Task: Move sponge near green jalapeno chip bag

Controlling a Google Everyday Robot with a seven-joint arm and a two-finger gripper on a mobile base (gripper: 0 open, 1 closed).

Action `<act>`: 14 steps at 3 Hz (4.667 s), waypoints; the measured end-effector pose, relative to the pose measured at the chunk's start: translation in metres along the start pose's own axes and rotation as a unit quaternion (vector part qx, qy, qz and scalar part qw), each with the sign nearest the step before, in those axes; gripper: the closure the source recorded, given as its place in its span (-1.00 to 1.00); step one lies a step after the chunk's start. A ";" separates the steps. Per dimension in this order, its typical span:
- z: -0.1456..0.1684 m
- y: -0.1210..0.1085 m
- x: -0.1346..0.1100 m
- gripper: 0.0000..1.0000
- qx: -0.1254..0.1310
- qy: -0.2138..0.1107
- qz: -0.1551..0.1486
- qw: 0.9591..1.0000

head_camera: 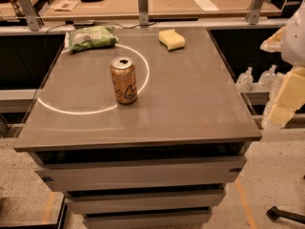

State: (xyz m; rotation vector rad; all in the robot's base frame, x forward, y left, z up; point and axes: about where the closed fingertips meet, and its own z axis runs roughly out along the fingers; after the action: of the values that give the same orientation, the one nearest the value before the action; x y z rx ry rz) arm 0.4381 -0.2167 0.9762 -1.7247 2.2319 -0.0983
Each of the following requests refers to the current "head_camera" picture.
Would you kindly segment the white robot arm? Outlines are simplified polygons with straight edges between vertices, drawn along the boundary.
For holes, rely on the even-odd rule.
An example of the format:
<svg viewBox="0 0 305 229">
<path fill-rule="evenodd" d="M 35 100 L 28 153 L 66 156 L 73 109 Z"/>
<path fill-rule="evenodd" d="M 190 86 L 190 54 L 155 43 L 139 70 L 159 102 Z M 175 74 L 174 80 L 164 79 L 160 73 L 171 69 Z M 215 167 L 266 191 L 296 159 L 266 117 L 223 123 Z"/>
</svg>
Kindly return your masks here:
<svg viewBox="0 0 305 229">
<path fill-rule="evenodd" d="M 279 52 L 293 67 L 279 74 L 269 93 L 261 122 L 265 130 L 281 129 L 305 104 L 305 7 L 301 5 L 287 24 L 260 46 L 265 52 Z"/>
</svg>

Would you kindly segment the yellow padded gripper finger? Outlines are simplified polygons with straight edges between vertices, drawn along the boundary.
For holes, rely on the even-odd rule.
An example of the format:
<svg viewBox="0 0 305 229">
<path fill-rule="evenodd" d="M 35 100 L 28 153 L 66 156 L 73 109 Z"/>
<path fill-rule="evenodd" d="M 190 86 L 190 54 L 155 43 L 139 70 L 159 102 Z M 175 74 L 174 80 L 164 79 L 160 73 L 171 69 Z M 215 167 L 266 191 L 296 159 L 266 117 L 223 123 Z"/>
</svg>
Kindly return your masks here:
<svg viewBox="0 0 305 229">
<path fill-rule="evenodd" d="M 282 79 L 268 120 L 284 127 L 305 104 L 305 68 L 293 67 Z"/>
<path fill-rule="evenodd" d="M 264 40 L 260 45 L 260 49 L 264 52 L 281 52 L 282 48 L 282 36 L 285 27 L 277 30 L 272 36 Z"/>
</svg>

